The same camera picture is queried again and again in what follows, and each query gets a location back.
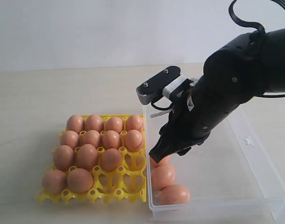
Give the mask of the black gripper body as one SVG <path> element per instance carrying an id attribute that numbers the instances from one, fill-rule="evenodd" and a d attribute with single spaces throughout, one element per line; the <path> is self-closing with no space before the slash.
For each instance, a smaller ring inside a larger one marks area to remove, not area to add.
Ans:
<path id="1" fill-rule="evenodd" d="M 202 143 L 211 130 L 239 106 L 240 88 L 240 84 L 232 80 L 200 79 L 169 116 L 164 131 L 193 139 L 194 145 Z"/>

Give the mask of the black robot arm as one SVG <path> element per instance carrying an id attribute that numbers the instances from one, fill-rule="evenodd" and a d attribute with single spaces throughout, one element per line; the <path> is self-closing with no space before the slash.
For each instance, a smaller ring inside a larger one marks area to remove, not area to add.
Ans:
<path id="1" fill-rule="evenodd" d="M 285 28 L 242 34 L 214 52 L 196 84 L 175 100 L 150 157 L 185 155 L 253 97 L 285 97 Z"/>

